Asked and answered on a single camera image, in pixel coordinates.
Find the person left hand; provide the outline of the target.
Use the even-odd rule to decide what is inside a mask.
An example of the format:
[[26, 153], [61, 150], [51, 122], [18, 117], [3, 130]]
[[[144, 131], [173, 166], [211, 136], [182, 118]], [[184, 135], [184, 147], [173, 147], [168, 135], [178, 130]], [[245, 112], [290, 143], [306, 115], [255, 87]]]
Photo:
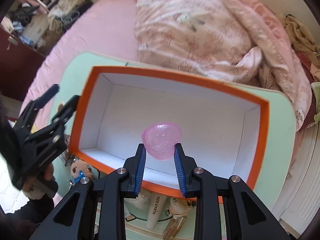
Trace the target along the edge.
[[36, 177], [29, 177], [23, 185], [23, 194], [32, 200], [39, 200], [44, 196], [54, 198], [59, 188], [54, 178], [53, 164], [49, 164]]

